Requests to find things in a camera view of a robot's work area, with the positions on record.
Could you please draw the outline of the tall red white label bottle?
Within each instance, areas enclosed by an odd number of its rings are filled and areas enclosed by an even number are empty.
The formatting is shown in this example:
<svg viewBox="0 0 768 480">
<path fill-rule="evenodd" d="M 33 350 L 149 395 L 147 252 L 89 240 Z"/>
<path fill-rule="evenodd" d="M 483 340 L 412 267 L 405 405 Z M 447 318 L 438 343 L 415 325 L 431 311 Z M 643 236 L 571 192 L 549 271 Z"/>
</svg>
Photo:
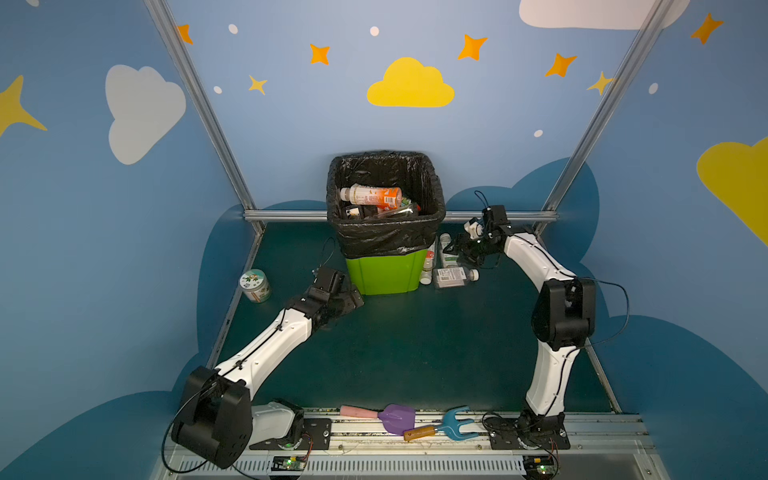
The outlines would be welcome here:
<svg viewBox="0 0 768 480">
<path fill-rule="evenodd" d="M 424 259 L 422 272 L 419 279 L 419 282 L 422 285 L 430 285 L 432 283 L 432 271 L 435 266 L 435 254 L 436 254 L 436 243 L 433 242 L 427 249 L 427 253 Z"/>
</svg>

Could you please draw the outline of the purple text label bottle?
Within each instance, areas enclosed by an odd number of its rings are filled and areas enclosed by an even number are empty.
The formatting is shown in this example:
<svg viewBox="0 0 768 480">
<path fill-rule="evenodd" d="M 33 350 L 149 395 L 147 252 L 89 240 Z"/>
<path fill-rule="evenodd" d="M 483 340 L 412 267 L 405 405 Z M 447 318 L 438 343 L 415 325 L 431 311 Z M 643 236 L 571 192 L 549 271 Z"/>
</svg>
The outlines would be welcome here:
<svg viewBox="0 0 768 480">
<path fill-rule="evenodd" d="M 438 289 L 464 287 L 479 280 L 479 270 L 463 266 L 439 268 L 433 271 L 433 276 Z"/>
</svg>

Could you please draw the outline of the white orange milk tea bottle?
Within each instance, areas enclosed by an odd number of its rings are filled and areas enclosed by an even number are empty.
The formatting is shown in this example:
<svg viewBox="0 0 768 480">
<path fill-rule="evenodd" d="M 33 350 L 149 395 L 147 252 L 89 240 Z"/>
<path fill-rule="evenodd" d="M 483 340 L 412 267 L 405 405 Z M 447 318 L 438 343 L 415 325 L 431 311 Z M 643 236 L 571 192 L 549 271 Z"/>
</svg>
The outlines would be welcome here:
<svg viewBox="0 0 768 480">
<path fill-rule="evenodd" d="M 402 205 L 402 190 L 399 187 L 371 187 L 354 184 L 341 188 L 342 201 L 352 205 L 375 206 L 384 210 L 394 210 Z"/>
</svg>

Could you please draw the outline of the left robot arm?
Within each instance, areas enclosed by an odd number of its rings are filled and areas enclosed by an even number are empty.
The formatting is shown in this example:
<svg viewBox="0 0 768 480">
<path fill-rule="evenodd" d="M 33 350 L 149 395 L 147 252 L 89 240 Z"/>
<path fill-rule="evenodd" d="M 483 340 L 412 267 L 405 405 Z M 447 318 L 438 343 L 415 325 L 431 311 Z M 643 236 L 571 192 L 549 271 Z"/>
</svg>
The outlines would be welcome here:
<svg viewBox="0 0 768 480">
<path fill-rule="evenodd" d="M 343 272 L 318 268 L 308 289 L 291 298 L 242 350 L 213 368 L 190 373 L 164 437 L 222 469 L 264 442 L 288 450 L 310 447 L 301 407 L 280 399 L 254 407 L 253 398 L 316 330 L 363 305 L 358 287 Z"/>
</svg>

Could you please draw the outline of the red green label bottle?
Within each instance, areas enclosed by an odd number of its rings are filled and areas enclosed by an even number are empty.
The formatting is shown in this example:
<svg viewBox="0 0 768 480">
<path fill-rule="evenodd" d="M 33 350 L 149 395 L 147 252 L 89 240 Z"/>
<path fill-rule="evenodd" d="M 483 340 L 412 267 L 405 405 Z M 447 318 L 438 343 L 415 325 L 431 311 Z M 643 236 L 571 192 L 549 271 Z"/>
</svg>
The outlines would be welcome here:
<svg viewBox="0 0 768 480">
<path fill-rule="evenodd" d="M 418 216 L 420 210 L 421 208 L 416 202 L 404 198 L 400 207 L 392 211 L 392 215 L 396 217 Z"/>
</svg>

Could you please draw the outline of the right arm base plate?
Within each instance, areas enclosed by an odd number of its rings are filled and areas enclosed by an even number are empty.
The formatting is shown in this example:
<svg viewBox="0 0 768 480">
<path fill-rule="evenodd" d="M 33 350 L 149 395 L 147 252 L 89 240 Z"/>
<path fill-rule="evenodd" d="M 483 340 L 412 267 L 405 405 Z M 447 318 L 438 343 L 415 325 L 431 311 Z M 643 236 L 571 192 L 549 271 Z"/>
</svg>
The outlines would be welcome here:
<svg viewBox="0 0 768 480">
<path fill-rule="evenodd" d="M 519 418 L 489 416 L 481 420 L 493 450 L 569 450 L 571 442 L 565 428 L 531 430 Z"/>
</svg>

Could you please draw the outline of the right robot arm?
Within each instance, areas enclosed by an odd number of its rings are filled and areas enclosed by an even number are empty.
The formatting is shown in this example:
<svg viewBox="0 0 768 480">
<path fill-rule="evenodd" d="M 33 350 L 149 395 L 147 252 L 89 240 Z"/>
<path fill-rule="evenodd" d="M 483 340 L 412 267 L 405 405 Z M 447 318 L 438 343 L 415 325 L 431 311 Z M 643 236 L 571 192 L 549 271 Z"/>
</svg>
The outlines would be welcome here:
<svg viewBox="0 0 768 480">
<path fill-rule="evenodd" d="M 561 265 L 535 235 L 508 225 L 487 228 L 472 219 L 464 224 L 455 247 L 475 264 L 489 254 L 502 253 L 536 287 L 531 328 L 538 342 L 537 358 L 516 431 L 526 448 L 568 448 L 565 392 L 575 359 L 595 331 L 596 282 Z"/>
</svg>

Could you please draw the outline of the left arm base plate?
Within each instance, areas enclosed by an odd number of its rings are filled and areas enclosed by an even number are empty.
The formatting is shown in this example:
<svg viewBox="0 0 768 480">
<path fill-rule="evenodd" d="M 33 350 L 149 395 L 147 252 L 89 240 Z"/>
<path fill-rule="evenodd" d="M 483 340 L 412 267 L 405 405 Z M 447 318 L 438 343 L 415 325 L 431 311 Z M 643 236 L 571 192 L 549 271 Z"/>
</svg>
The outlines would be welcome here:
<svg viewBox="0 0 768 480">
<path fill-rule="evenodd" d="M 283 450 L 288 452 L 328 450 L 333 422 L 329 418 L 305 419 L 300 427 L 292 428 L 282 438 L 267 439 L 252 443 L 249 450 Z"/>
</svg>

